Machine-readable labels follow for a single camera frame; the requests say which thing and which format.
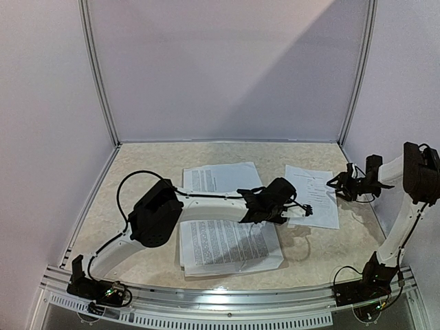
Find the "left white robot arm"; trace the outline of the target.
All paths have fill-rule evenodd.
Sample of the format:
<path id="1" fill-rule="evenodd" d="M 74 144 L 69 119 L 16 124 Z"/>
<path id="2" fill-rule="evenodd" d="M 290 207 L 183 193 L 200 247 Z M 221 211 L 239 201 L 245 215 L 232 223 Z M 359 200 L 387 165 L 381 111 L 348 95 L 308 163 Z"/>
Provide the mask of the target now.
<path id="1" fill-rule="evenodd" d="M 170 180 L 162 179 L 134 205 L 124 229 L 92 254 L 87 272 L 76 277 L 75 286 L 87 298 L 97 298 L 102 293 L 99 278 L 104 278 L 131 255 L 167 243 L 179 222 L 225 220 L 283 224 L 296 198 L 296 189 L 282 177 L 268 186 L 238 189 L 222 195 L 180 190 Z"/>

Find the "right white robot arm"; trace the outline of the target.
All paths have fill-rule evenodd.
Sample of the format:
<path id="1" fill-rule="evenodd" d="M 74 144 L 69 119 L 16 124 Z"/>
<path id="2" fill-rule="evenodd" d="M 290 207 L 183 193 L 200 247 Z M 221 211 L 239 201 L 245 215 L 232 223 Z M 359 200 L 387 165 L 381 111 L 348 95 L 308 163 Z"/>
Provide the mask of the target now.
<path id="1" fill-rule="evenodd" d="M 439 154 L 427 144 L 405 142 L 402 154 L 384 163 L 380 155 L 366 158 L 365 170 L 348 163 L 346 170 L 327 182 L 345 201 L 357 201 L 362 195 L 377 199 L 383 190 L 394 188 L 401 179 L 404 196 L 397 218 L 373 257 L 380 267 L 397 269 L 416 225 L 427 208 L 439 200 Z"/>

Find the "sparse printed paper sheet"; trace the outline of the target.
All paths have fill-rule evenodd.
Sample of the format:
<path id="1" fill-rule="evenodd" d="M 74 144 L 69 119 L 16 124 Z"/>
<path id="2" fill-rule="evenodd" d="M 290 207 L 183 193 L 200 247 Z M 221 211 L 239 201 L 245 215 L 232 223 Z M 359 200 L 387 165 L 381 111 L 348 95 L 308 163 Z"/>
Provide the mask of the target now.
<path id="1" fill-rule="evenodd" d="M 332 171 L 307 170 L 290 165 L 285 166 L 285 179 L 297 191 L 296 201 L 312 207 L 313 214 L 308 217 L 293 217 L 288 227 L 307 226 L 339 230 L 338 204 L 334 189 L 327 182 L 333 179 Z"/>

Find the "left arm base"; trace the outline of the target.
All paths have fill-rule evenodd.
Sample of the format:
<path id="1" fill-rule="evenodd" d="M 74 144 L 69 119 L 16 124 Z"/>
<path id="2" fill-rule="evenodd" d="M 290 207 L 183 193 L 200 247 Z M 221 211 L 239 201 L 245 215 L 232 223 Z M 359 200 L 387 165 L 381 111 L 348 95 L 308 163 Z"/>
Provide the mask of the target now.
<path id="1" fill-rule="evenodd" d="M 128 307 L 133 300 L 129 288 L 119 281 L 111 282 L 87 277 L 83 270 L 83 259 L 83 255 L 80 254 L 71 262 L 67 293 L 103 307 Z"/>

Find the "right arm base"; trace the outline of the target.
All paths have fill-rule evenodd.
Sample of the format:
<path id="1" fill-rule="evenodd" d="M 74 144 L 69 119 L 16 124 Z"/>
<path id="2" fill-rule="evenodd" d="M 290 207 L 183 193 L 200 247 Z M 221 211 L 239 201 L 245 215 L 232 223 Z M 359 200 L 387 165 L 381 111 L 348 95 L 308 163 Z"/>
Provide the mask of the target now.
<path id="1" fill-rule="evenodd" d="M 361 279 L 336 283 L 336 278 L 342 270 L 353 270 L 361 275 Z M 333 277 L 331 286 L 337 307 L 363 303 L 381 297 L 391 297 L 391 282 L 397 276 L 399 287 L 404 286 L 404 276 L 400 267 L 385 265 L 365 265 L 362 272 L 352 266 L 341 267 Z"/>

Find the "clipped paper stack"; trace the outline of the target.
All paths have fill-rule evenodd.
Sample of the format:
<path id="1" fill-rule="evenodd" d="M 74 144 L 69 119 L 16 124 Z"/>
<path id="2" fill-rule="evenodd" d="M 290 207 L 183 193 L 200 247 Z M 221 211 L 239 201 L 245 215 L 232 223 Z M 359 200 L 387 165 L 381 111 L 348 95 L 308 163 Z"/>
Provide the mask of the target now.
<path id="1" fill-rule="evenodd" d="M 205 165 L 184 169 L 183 188 L 190 195 L 214 195 L 227 199 L 242 199 L 237 190 L 263 186 L 253 162 Z"/>

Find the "transparent plastic folder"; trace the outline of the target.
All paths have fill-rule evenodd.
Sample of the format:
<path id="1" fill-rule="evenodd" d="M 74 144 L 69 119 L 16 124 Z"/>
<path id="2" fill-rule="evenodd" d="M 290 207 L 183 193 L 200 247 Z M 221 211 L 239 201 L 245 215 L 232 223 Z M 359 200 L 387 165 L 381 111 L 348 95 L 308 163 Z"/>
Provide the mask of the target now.
<path id="1" fill-rule="evenodd" d="M 182 184 L 196 193 L 262 186 L 252 162 L 185 169 Z M 185 221 L 179 228 L 179 262 L 185 277 L 209 277 L 276 270 L 284 256 L 273 223 Z"/>

